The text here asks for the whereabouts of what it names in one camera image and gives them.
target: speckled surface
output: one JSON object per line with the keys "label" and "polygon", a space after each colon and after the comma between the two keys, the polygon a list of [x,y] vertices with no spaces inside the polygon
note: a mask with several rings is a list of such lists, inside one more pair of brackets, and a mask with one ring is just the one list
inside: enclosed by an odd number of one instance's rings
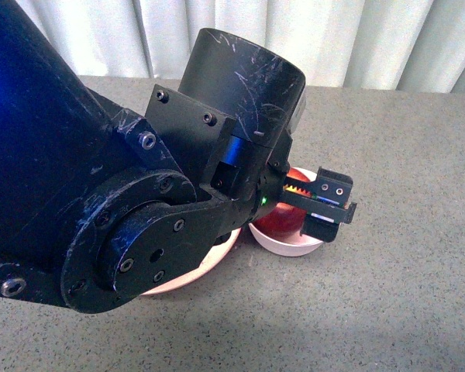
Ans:
{"label": "speckled surface", "polygon": [[[154,83],[83,80],[140,113]],[[244,232],[100,315],[0,299],[0,370],[465,370],[465,95],[309,88],[291,163],[353,176],[334,243],[283,258]]]}

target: curtain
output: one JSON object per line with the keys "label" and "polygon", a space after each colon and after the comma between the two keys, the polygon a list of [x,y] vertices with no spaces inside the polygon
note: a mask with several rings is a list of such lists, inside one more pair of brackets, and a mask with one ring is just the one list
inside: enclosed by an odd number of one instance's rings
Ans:
{"label": "curtain", "polygon": [[465,0],[18,0],[76,74],[181,78],[215,27],[310,85],[465,93]]}

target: bolt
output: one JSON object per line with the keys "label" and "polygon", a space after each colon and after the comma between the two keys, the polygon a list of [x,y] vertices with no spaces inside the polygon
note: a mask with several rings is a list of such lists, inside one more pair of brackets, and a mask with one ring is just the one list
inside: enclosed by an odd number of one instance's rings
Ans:
{"label": "bolt", "polygon": [[217,124],[217,118],[215,117],[214,114],[210,112],[206,112],[203,115],[203,122],[209,126],[214,126],[215,124]]}
{"label": "bolt", "polygon": [[107,225],[110,222],[112,213],[109,210],[101,211],[100,214],[96,217],[95,226],[102,227]]}
{"label": "bolt", "polygon": [[131,268],[133,267],[134,260],[132,258],[128,258],[124,262],[121,263],[121,266],[119,267],[119,271],[121,273],[127,273]]}
{"label": "bolt", "polygon": [[21,277],[14,277],[12,279],[8,279],[2,284],[0,292],[3,297],[10,298],[24,291],[24,288],[26,288],[26,281]]}
{"label": "bolt", "polygon": [[153,282],[154,283],[157,283],[159,281],[162,280],[162,278],[164,277],[165,275],[165,271],[163,270],[160,270],[158,273],[155,274],[155,276],[153,277]]}
{"label": "bolt", "polygon": [[162,194],[165,194],[172,188],[172,177],[166,177],[162,182],[160,182],[160,185],[158,187],[160,189],[160,192]]}
{"label": "bolt", "polygon": [[157,138],[151,132],[143,132],[139,135],[139,144],[144,150],[151,150],[157,143]]}
{"label": "bolt", "polygon": [[162,91],[161,89],[157,91],[156,97],[157,100],[162,103],[167,103],[167,101],[169,101],[169,94],[166,91]]}
{"label": "bolt", "polygon": [[69,295],[74,295],[74,293],[79,292],[81,289],[84,288],[84,285],[86,284],[86,280],[82,279],[76,284],[73,284],[71,289],[69,290]]}
{"label": "bolt", "polygon": [[174,232],[181,231],[184,228],[184,220],[178,219],[176,223],[174,223]]}

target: apple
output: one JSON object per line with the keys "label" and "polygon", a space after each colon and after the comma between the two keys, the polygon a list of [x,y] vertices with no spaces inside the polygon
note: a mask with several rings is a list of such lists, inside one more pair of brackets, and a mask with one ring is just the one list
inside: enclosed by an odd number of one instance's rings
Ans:
{"label": "apple", "polygon": [[[289,170],[288,176],[300,181],[310,181],[301,171],[294,168]],[[293,188],[288,188],[288,190],[311,197],[311,194],[306,191]],[[306,213],[303,209],[285,203],[277,203],[276,208],[271,213],[258,219],[253,225],[271,238],[285,239],[301,230]]]}

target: white plate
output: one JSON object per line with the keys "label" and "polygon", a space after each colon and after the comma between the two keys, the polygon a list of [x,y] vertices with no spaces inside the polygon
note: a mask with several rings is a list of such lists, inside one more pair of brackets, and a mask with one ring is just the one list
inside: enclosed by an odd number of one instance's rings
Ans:
{"label": "white plate", "polygon": [[142,296],[158,295],[159,293],[173,291],[174,289],[184,287],[186,284],[190,284],[192,281],[196,281],[203,275],[207,274],[211,269],[217,266],[222,258],[226,256],[231,248],[233,248],[240,232],[241,229],[234,230],[227,242],[219,244],[218,246],[213,246],[197,269],[181,275],[180,277],[176,277],[172,281],[159,285],[151,291],[143,293]]}
{"label": "white plate", "polygon": [[[301,171],[310,181],[314,181],[317,178],[317,174],[303,168],[296,168]],[[296,232],[291,236],[283,239],[282,241],[270,238],[265,235],[253,224],[248,225],[250,231],[253,234],[255,240],[266,250],[272,253],[279,254],[280,256],[286,257],[298,257],[305,254],[311,253],[319,248],[322,243],[321,240],[312,238],[311,236],[300,235],[300,232]]]}

